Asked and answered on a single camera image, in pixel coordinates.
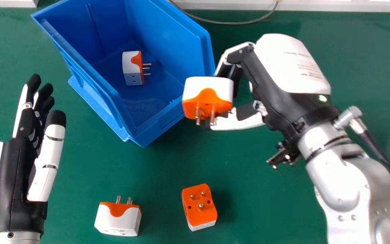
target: green indicator light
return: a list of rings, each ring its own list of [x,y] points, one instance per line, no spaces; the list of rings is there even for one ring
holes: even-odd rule
[[[327,102],[328,98],[323,96],[323,95],[319,95],[319,100],[322,101],[322,102]]]

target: plug inside blue bin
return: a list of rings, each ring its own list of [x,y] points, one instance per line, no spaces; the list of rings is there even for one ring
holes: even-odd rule
[[[125,142],[145,147],[183,118],[190,76],[215,71],[209,33],[165,0],[63,0],[32,15],[61,52],[69,84]],[[127,86],[122,53],[152,63]]]

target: robotic hand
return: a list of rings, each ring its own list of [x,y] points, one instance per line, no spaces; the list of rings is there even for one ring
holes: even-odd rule
[[[231,107],[243,73],[254,102]],[[390,244],[390,161],[350,107],[331,104],[331,87],[299,40],[265,34],[257,43],[227,49],[216,77],[190,77],[183,92],[185,116],[209,130],[240,130],[267,125],[280,131],[272,168],[293,165],[303,156],[325,212],[328,242]],[[345,132],[350,126],[378,156],[371,159]]]
[[[61,157],[66,117],[53,87],[34,74],[19,100],[13,137],[0,142],[0,244],[39,244]]]

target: green surface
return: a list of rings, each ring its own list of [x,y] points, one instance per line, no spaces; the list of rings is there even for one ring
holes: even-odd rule
[[[325,217],[304,163],[279,171],[265,163],[276,152],[279,133],[267,128],[215,133],[183,120],[148,148],[124,143],[68,85],[70,73],[31,20],[32,12],[0,9],[0,140],[11,135],[28,77],[38,73],[51,82],[55,108],[66,112],[68,125],[42,243],[326,242]],[[225,20],[260,13],[197,14]],[[264,33],[302,40],[330,80],[334,103],[341,109],[359,106],[390,156],[390,14],[278,12],[251,26],[203,26],[216,59]],[[247,90],[240,90],[237,104],[249,101]],[[219,218],[214,227],[191,232],[180,193],[203,182],[213,191]],[[137,238],[102,235],[93,227],[99,202],[117,195],[131,196],[142,208]]]

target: orange and white plug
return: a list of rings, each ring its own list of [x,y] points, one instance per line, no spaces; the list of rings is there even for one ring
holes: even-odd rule
[[[207,184],[184,188],[181,199],[190,230],[201,230],[216,224],[218,212]]]
[[[123,74],[126,85],[145,85],[144,73],[150,69],[151,63],[143,63],[142,51],[123,52],[122,56]]]
[[[121,204],[120,201],[121,196],[117,196],[116,203],[101,202],[94,227],[107,235],[137,236],[141,223],[141,208],[132,204],[130,198],[126,204]]]
[[[223,77],[189,77],[183,91],[182,105],[185,117],[201,120],[210,119],[215,124],[215,117],[233,107],[234,82]]]

